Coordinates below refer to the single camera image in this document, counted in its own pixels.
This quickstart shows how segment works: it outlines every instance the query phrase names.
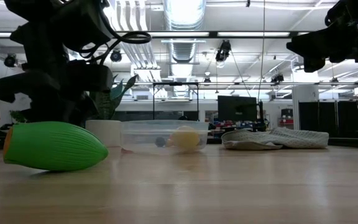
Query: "green foam ball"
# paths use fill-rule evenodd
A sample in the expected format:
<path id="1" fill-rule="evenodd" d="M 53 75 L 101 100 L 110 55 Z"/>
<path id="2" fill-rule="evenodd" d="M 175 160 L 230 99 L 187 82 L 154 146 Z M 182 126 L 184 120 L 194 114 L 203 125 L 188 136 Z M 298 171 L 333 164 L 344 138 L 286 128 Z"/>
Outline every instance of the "green foam ball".
<path id="1" fill-rule="evenodd" d="M 108 155 L 89 131 L 63 122 L 15 124 L 4 144 L 4 162 L 35 169 L 73 171 L 96 165 Z"/>

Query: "table surface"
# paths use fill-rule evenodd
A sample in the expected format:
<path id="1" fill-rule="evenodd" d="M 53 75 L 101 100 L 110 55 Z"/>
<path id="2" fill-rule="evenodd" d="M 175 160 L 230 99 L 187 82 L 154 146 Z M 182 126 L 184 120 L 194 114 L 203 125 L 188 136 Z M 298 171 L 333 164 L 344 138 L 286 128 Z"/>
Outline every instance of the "table surface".
<path id="1" fill-rule="evenodd" d="M 358 149 L 121 154 L 42 172 L 2 162 L 0 223 L 358 223 Z"/>

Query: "gray cloth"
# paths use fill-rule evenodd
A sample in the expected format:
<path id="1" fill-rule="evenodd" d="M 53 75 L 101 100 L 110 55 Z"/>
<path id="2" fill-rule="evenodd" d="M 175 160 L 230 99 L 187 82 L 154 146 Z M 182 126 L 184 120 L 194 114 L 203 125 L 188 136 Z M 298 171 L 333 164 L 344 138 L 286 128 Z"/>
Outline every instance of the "gray cloth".
<path id="1" fill-rule="evenodd" d="M 246 130 L 231 131 L 222 135 L 226 149 L 263 150 L 280 149 L 323 149 L 328 145 L 328 133 L 274 128 L 271 132 L 252 133 Z"/>

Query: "clear plastic container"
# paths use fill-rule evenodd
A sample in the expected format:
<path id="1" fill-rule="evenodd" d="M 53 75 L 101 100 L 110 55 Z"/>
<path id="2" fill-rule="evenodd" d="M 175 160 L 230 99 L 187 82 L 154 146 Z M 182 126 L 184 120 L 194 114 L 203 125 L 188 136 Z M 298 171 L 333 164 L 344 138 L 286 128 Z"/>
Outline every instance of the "clear plastic container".
<path id="1" fill-rule="evenodd" d="M 179 154 L 203 149 L 208 123 L 198 121 L 126 121 L 121 124 L 121 146 L 150 154 Z"/>

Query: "monitor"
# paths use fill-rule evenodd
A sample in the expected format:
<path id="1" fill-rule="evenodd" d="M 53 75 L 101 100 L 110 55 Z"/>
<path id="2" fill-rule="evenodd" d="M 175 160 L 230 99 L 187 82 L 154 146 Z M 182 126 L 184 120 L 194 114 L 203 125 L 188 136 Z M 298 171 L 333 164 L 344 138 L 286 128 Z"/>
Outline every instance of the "monitor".
<path id="1" fill-rule="evenodd" d="M 220 121 L 256 121 L 255 97 L 218 96 L 218 118 Z"/>

